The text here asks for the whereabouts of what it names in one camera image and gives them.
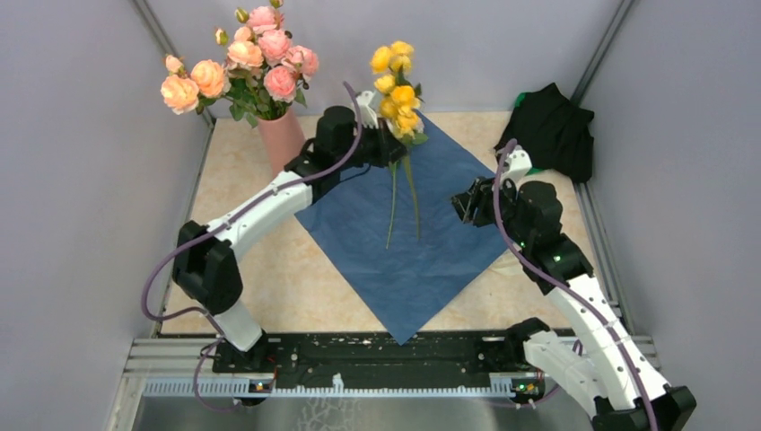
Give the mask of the white rose stem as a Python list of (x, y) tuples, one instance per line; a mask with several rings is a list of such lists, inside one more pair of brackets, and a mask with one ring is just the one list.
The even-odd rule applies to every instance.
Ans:
[(395, 217), (396, 217), (396, 205), (397, 205), (397, 192), (398, 192), (398, 162), (390, 163), (388, 166), (390, 178), (391, 178), (391, 197), (390, 197), (390, 211), (389, 211), (389, 225), (386, 237), (385, 248), (388, 249), (391, 244)]

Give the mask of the small yellow pink flower bouquet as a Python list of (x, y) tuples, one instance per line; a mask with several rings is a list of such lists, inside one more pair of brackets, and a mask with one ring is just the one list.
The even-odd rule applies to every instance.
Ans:
[(422, 85), (412, 84), (415, 48), (403, 40), (396, 40), (375, 50), (370, 68), (376, 79), (375, 90), (382, 95), (378, 113), (380, 126), (406, 146), (408, 155), (398, 162), (398, 172), (403, 172), (411, 193), (415, 221), (415, 236), (421, 236), (420, 209), (415, 188), (411, 153), (415, 146), (427, 141), (419, 109), (423, 104)]

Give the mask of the peach rose stem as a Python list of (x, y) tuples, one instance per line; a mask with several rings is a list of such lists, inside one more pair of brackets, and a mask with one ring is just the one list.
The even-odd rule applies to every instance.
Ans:
[(207, 59), (188, 70), (182, 59), (177, 66), (170, 64), (169, 57), (166, 60), (171, 75), (163, 80), (160, 93), (164, 105), (174, 114), (200, 112), (218, 100), (226, 100), (223, 63)]

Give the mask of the blue wrapping paper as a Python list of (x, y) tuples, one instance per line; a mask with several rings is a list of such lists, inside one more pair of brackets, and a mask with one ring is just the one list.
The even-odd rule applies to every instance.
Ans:
[(506, 251), (492, 226), (459, 219), (450, 202), (478, 177), (494, 174), (493, 146), (504, 112), (424, 115), (425, 143), (412, 153), (421, 236), (411, 193), (398, 172), (395, 228), (385, 248), (391, 178), (385, 168), (352, 169), (297, 219), (385, 330), (411, 339)]

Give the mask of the pale pink rose stem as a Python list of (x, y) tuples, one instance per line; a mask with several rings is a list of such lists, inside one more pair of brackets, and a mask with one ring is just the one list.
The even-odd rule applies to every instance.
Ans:
[(264, 58), (259, 47), (251, 40), (251, 30), (247, 27), (242, 30), (242, 35), (248, 36), (247, 39), (231, 39), (225, 30), (216, 28), (214, 40), (218, 46), (226, 48), (223, 72), (227, 84), (223, 97), (232, 104), (230, 113), (235, 120), (247, 118), (255, 127), (260, 102), (258, 78)]

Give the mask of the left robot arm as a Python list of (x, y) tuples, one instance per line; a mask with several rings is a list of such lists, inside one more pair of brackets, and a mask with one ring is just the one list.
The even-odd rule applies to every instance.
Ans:
[(257, 195), (206, 224), (179, 231), (173, 281), (211, 317), (233, 358), (249, 372), (269, 359), (267, 333), (241, 300), (240, 260), (286, 218), (314, 205), (341, 181), (343, 171), (387, 167), (407, 155), (388, 120), (362, 106), (332, 106), (316, 133)]

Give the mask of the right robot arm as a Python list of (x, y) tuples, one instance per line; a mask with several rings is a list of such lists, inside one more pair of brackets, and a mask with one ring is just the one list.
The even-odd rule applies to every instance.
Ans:
[(495, 225), (524, 273), (569, 321), (577, 342), (564, 345), (539, 318), (508, 329), (505, 357), (517, 370), (550, 373), (588, 414), (595, 430), (681, 430), (696, 407), (686, 386), (674, 386), (652, 365), (614, 313), (594, 269), (563, 231), (563, 206), (543, 181), (478, 177), (452, 197), (459, 219)]

